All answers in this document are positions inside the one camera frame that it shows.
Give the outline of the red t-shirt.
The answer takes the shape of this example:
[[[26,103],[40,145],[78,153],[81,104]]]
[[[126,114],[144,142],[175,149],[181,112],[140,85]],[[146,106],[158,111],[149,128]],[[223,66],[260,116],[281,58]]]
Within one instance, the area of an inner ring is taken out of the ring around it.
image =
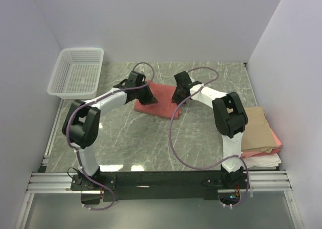
[[[137,100],[134,105],[134,111],[171,119],[177,108],[177,104],[172,101],[176,87],[151,82],[149,88],[158,102],[150,105],[142,105]]]

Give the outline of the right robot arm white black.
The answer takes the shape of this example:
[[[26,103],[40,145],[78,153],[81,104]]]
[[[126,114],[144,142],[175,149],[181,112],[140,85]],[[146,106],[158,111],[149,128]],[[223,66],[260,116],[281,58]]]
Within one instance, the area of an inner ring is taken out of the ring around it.
[[[188,99],[198,101],[213,110],[214,121],[222,137],[223,159],[219,162],[220,176],[209,183],[234,187],[243,178],[242,138],[248,123],[245,109],[236,92],[225,93],[192,81],[187,71],[174,75],[176,89],[172,101],[178,106]]]

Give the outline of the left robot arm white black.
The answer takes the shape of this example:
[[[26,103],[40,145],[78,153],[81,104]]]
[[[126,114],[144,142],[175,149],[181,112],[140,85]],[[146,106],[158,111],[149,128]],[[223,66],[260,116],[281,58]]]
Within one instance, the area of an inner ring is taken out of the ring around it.
[[[97,163],[93,144],[99,134],[100,118],[113,109],[133,100],[142,105],[157,103],[142,73],[131,71],[128,78],[116,84],[111,90],[91,100],[74,100],[65,119],[62,133],[68,145],[73,148],[83,184],[90,190],[99,187],[100,166]]]

